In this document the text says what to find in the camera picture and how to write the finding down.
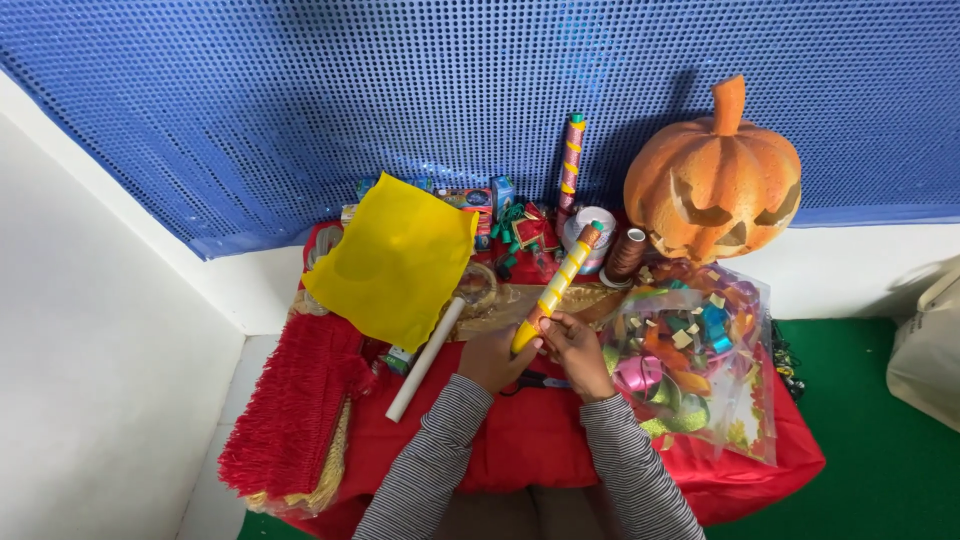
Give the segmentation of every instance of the white tube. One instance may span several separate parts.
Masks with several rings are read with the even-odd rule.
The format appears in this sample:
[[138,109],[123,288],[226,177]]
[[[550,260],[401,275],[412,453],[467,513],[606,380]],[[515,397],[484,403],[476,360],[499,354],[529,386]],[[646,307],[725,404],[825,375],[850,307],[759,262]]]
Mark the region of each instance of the white tube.
[[446,341],[446,337],[450,334],[450,331],[453,330],[453,324],[457,322],[457,318],[460,317],[460,312],[464,310],[466,304],[464,299],[459,296],[450,302],[450,307],[446,309],[444,318],[440,320],[437,328],[433,330],[433,335],[430,336],[430,340],[426,342],[426,347],[423,348],[423,352],[420,353],[420,357],[417,358],[414,367],[410,370],[410,373],[407,374],[407,379],[403,382],[403,385],[400,386],[400,390],[396,392],[394,402],[391,403],[390,408],[387,409],[387,418],[394,422],[400,421],[400,417],[403,416],[403,411],[407,409],[410,400],[414,397],[414,393],[417,392],[417,388],[419,388],[420,383],[423,382],[423,376],[426,375],[426,370],[430,369],[430,364],[432,364],[433,359],[437,357],[437,352],[440,351],[440,347]]

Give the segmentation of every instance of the foam pumpkin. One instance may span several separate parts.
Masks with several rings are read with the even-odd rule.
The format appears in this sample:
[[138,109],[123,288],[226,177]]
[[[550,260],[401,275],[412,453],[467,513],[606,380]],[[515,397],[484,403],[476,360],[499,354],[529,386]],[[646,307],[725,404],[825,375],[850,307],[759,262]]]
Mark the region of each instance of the foam pumpkin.
[[702,264],[765,245],[800,205],[800,158],[786,138],[743,120],[735,75],[711,88],[712,118],[671,124],[640,150],[623,200],[665,256]]

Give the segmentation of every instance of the pumpkin stem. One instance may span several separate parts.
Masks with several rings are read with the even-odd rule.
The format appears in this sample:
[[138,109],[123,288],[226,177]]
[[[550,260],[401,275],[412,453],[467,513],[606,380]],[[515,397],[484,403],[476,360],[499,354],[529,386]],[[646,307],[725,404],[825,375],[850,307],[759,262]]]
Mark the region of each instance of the pumpkin stem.
[[713,134],[736,135],[743,117],[743,105],[747,101],[747,88],[743,75],[737,73],[710,87],[713,93]]

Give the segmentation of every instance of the canvas bag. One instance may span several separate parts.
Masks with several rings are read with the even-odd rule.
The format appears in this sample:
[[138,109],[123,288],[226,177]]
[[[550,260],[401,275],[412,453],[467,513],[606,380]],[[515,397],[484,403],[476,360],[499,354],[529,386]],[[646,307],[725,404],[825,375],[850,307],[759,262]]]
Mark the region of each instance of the canvas bag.
[[960,269],[934,283],[897,331],[890,393],[960,431]]

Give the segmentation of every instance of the red fringe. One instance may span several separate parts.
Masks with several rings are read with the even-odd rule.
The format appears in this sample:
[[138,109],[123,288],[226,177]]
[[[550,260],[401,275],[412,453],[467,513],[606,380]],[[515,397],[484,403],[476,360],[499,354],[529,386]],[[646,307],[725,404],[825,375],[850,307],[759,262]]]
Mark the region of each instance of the red fringe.
[[376,386],[362,341],[333,313],[290,319],[220,454],[220,480],[241,497],[312,492],[344,398]]

